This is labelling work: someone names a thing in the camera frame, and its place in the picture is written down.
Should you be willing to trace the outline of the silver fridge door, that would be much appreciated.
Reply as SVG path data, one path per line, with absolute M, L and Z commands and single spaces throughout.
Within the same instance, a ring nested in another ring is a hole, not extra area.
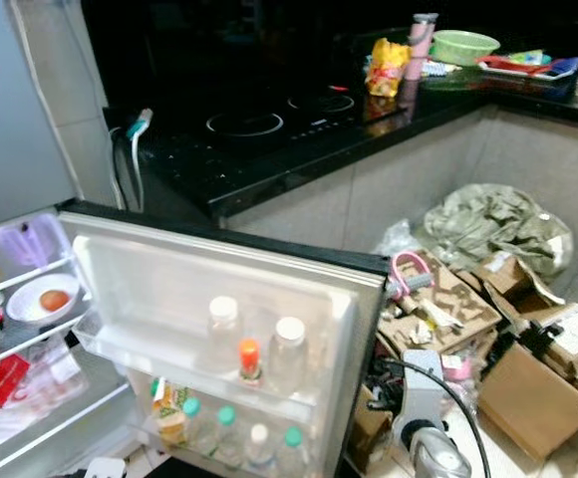
M 76 333 L 86 350 L 130 374 L 147 406 L 143 428 L 152 445 L 216 475 L 274 478 L 275 452 L 286 429 L 297 426 L 307 458 L 304 478 L 334 478 L 375 340 L 388 260 L 89 203 L 61 206 L 58 219 L 94 297 L 94 313 Z M 240 379 L 239 357 L 231 367 L 212 358 L 210 301 L 217 296 L 237 300 L 240 340 L 260 345 L 256 386 Z M 301 319 L 306 328 L 306 367 L 290 396 L 269 378 L 275 325 L 284 316 Z M 198 397 L 198 450 L 161 441 L 149 409 L 157 377 Z M 234 469 L 211 458 L 222 405 L 237 410 L 240 465 Z M 266 475 L 244 465 L 245 441 L 257 423 L 269 427 L 274 442 Z

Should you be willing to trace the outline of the Peel Fresh juice carton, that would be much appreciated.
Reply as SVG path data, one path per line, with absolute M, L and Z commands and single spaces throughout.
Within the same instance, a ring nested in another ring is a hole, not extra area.
M 184 443 L 184 429 L 187 418 L 183 411 L 189 392 L 187 388 L 175 385 L 164 377 L 153 379 L 149 387 L 151 415 L 158 427 L 161 441 L 170 447 Z

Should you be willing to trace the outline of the translucent purple plastic item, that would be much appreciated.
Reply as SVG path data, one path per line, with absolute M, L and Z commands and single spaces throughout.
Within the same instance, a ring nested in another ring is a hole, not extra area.
M 29 222 L 3 228 L 0 231 L 0 242 L 7 254 L 24 267 L 42 268 L 51 263 L 51 252 L 46 241 L 31 228 Z

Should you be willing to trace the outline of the red tomato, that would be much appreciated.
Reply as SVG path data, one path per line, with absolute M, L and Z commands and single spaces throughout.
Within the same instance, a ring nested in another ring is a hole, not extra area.
M 39 297 L 39 305 L 42 309 L 48 311 L 48 313 L 57 313 L 69 305 L 71 297 L 69 293 L 62 290 L 51 290 L 43 293 Z

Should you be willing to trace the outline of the red packet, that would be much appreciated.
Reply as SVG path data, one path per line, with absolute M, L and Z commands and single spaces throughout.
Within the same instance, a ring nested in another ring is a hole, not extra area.
M 0 362 L 0 408 L 15 394 L 24 381 L 31 364 L 19 355 L 10 355 Z

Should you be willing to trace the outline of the clear plastic food bag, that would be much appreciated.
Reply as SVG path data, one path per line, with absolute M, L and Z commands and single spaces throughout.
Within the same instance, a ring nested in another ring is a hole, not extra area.
M 31 368 L 0 406 L 0 445 L 89 387 L 71 348 L 61 338 L 29 347 L 22 357 Z

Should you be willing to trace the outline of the clear bottle green cap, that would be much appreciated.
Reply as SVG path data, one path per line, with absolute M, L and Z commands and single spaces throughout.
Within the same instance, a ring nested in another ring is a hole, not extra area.
M 216 413 L 217 432 L 211 458 L 228 468 L 240 465 L 240 446 L 242 436 L 237 427 L 237 410 L 231 405 L 222 405 Z
M 181 411 L 185 418 L 181 442 L 190 450 L 199 449 L 199 438 L 202 436 L 202 420 L 199 415 L 201 404 L 198 397 L 189 396 L 181 405 Z
M 283 445 L 275 452 L 274 478 L 304 478 L 307 458 L 302 447 L 303 434 L 297 426 L 286 429 Z

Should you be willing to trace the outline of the black induction cooktop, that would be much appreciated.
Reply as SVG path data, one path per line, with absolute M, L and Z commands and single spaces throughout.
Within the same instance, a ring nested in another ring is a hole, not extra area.
M 167 105 L 153 140 L 252 162 L 327 132 L 370 121 L 357 88 L 257 87 L 196 93 Z

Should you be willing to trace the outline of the grey kitchen counter black top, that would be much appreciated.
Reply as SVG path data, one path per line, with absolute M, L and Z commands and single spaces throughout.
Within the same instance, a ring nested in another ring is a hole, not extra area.
M 202 139 L 161 111 L 139 161 L 146 210 L 298 243 L 365 251 L 469 183 L 534 196 L 573 232 L 578 260 L 575 78 L 427 79 L 379 119 L 318 122 L 270 142 Z

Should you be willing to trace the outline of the yellow snack bag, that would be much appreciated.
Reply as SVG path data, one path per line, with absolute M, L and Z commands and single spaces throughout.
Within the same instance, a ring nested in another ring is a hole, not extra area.
M 373 45 L 366 73 L 368 95 L 392 99 L 398 94 L 405 68 L 411 60 L 411 47 L 380 38 Z

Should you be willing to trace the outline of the printed cardboard insert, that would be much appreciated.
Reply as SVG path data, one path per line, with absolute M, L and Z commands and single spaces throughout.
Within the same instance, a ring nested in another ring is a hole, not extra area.
M 497 341 L 500 314 L 452 270 L 431 264 L 433 283 L 417 286 L 423 271 L 404 261 L 400 274 L 412 294 L 390 302 L 379 319 L 379 336 L 394 354 L 430 350 L 443 355 L 483 356 Z

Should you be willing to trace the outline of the pink tumbler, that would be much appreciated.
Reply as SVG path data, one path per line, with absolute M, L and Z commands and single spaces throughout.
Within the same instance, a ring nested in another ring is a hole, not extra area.
M 413 26 L 409 33 L 411 59 L 404 69 L 405 81 L 417 81 L 423 73 L 423 65 L 429 57 L 429 51 L 434 40 L 434 27 L 437 13 L 413 14 Z

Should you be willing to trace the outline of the olive plastic bag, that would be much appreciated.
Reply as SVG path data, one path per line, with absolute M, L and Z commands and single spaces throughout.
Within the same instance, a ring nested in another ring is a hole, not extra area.
M 414 237 L 454 269 L 472 270 L 494 252 L 509 252 L 545 282 L 573 258 L 572 229 L 508 185 L 458 188 L 423 215 Z

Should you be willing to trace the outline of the light green plastic bowl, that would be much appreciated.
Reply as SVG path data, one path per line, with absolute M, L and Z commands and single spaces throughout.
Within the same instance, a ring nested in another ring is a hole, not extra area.
M 430 56 L 439 63 L 475 67 L 477 61 L 492 55 L 500 46 L 497 40 L 460 29 L 440 29 L 432 38 Z

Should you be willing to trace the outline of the plain cardboard box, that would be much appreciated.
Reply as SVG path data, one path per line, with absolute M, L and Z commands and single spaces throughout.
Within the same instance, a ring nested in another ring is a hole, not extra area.
M 493 252 L 474 268 L 474 274 L 492 286 L 517 313 L 535 313 L 566 305 L 566 301 L 554 296 L 543 279 L 512 252 Z

